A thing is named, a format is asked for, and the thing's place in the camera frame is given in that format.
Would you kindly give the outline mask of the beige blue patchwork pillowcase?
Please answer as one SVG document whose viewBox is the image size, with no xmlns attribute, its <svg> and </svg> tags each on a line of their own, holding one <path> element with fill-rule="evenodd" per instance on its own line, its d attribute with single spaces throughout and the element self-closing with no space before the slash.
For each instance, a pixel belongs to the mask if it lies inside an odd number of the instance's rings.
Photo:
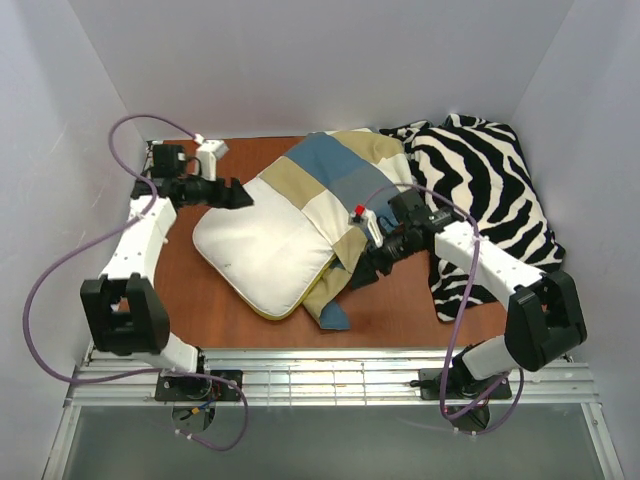
<svg viewBox="0 0 640 480">
<path fill-rule="evenodd" d="M 412 182 L 403 144 L 368 129 L 311 133 L 257 177 L 296 207 L 331 247 L 302 305 L 320 328 L 348 330 L 349 318 L 335 298 L 370 239 L 349 216 L 363 205 L 394 220 L 388 200 Z"/>
</svg>

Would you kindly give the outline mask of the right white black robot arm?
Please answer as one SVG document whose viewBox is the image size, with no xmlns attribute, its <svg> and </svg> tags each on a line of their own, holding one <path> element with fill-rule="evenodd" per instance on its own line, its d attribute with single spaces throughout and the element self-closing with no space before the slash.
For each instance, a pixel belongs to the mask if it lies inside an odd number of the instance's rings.
<svg viewBox="0 0 640 480">
<path fill-rule="evenodd" d="M 430 209 L 414 190 L 389 201 L 398 225 L 385 232 L 364 205 L 349 222 L 367 230 L 370 241 L 351 278 L 355 289 L 368 286 L 393 266 L 428 251 L 465 272 L 506 309 L 505 331 L 465 348 L 446 361 L 428 381 L 444 392 L 472 392 L 479 384 L 516 368 L 536 372 L 583 344 L 587 329 L 573 278 L 564 271 L 547 273 L 528 265 L 483 238 L 454 208 Z"/>
</svg>

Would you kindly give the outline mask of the white pillow yellow edge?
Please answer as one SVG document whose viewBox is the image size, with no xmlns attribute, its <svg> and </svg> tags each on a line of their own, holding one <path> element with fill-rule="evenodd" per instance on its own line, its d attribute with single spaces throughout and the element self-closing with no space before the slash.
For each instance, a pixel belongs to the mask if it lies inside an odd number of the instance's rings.
<svg viewBox="0 0 640 480">
<path fill-rule="evenodd" d="M 193 230 L 197 252 L 260 316 L 282 320 L 331 263 L 329 243 L 289 200 L 256 177 L 254 204 L 210 209 Z"/>
</svg>

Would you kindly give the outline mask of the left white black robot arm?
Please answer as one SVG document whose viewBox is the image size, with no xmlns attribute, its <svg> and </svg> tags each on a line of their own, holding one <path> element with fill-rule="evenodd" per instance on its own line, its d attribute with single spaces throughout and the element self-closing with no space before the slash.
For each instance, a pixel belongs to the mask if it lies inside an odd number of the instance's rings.
<svg viewBox="0 0 640 480">
<path fill-rule="evenodd" d="M 254 201 L 236 178 L 225 181 L 216 164 L 228 151 L 222 140 L 205 140 L 192 157 L 179 145 L 156 144 L 152 165 L 130 196 L 128 226 L 99 277 L 83 282 L 81 302 L 94 346 L 135 357 L 155 368 L 201 373 L 200 350 L 171 331 L 154 276 L 179 208 L 206 205 L 235 210 Z"/>
</svg>

